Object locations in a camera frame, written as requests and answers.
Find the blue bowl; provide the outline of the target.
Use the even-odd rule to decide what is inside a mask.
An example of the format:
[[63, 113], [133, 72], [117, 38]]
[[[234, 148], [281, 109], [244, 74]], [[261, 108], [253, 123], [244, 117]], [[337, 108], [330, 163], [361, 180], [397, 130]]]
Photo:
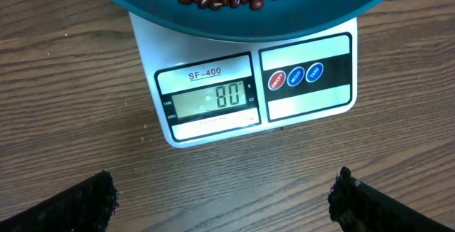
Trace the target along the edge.
[[266, 0], [253, 11], [247, 5], [218, 11], [177, 0], [111, 0], [152, 23], [202, 38], [235, 42], [283, 41], [337, 26], [384, 0]]

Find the white digital kitchen scale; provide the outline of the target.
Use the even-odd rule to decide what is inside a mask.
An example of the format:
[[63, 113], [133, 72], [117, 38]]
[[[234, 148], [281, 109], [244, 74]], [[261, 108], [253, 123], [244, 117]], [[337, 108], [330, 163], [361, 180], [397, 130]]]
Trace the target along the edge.
[[131, 15], [166, 141], [186, 148], [337, 115], [358, 93], [358, 22], [287, 41], [235, 43]]

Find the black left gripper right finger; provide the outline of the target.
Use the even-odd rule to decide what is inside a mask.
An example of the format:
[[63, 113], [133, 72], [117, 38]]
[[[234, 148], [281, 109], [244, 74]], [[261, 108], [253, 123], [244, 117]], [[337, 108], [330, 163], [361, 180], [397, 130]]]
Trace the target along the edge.
[[330, 219], [347, 232], [454, 232], [351, 176], [342, 167], [328, 195]]

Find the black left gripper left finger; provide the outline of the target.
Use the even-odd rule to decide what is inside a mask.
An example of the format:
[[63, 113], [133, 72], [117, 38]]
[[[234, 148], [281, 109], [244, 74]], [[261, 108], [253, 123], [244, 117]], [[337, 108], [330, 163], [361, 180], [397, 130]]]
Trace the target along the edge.
[[119, 192], [109, 172], [79, 184], [1, 222], [2, 231], [100, 231], [119, 206]]

